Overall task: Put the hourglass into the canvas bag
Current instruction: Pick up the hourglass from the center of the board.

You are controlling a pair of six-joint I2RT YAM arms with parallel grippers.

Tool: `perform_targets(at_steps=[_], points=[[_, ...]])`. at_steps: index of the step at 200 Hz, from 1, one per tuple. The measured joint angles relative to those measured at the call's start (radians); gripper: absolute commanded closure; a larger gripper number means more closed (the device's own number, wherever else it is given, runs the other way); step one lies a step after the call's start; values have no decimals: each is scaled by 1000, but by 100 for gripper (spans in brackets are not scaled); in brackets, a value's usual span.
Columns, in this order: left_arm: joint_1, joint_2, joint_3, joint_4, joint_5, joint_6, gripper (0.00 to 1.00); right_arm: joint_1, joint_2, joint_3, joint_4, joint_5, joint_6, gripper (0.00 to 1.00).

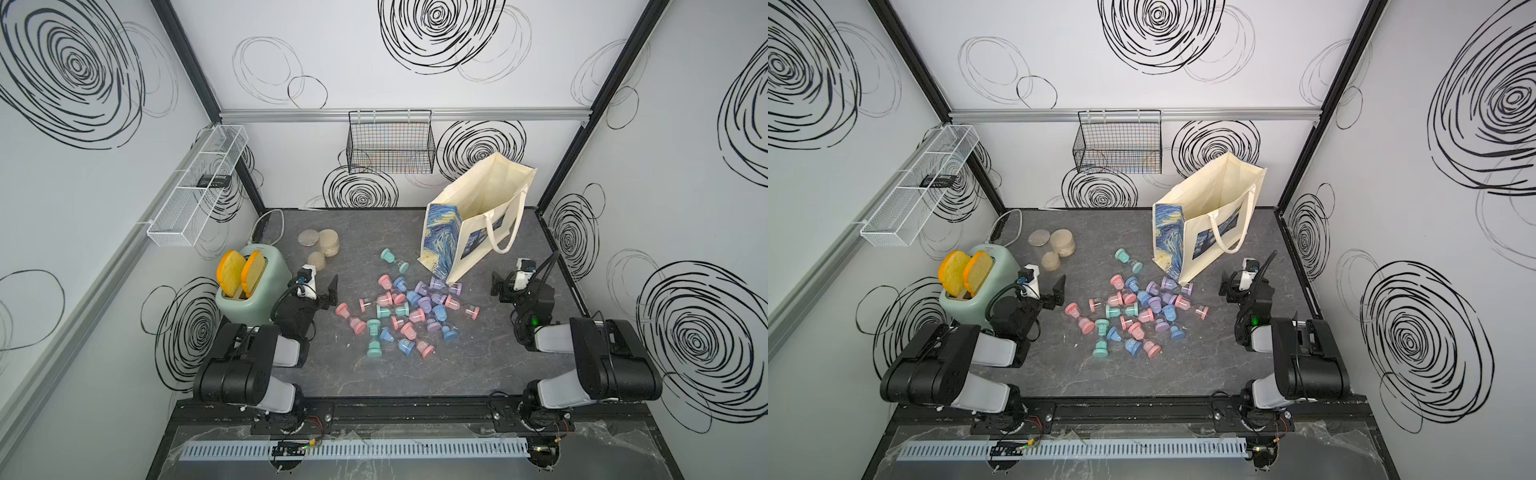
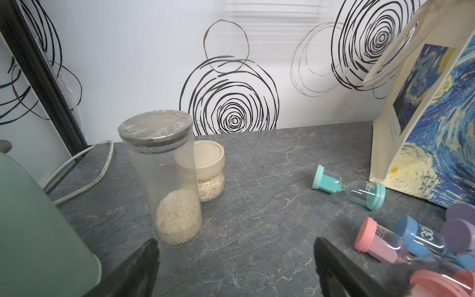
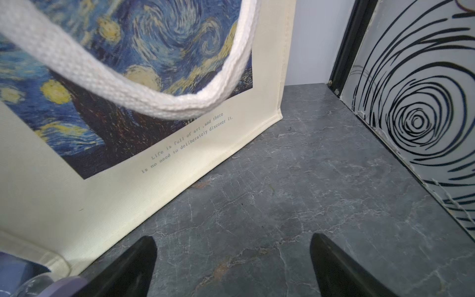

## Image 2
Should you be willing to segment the canvas bag with starry print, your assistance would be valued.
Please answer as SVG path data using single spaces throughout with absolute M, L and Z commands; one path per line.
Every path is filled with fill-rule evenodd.
M 427 1 L 364 80 L 396 71 L 373 123 L 372 183 L 450 207 L 475 201 L 475 4 Z

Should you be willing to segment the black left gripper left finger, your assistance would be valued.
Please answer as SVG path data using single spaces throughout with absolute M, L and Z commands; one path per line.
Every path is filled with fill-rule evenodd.
M 150 297 L 157 279 L 158 241 L 149 239 L 96 287 L 87 297 Z

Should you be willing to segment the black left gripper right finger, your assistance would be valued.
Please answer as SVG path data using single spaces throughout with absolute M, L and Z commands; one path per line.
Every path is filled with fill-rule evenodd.
M 381 284 L 367 275 L 329 240 L 318 237 L 314 259 L 325 297 L 392 297 Z

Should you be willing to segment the large pink hourglass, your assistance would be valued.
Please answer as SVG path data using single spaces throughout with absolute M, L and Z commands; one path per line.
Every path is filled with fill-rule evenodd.
M 456 273 L 416 271 L 409 280 L 404 297 L 473 297 L 475 272 L 463 270 Z

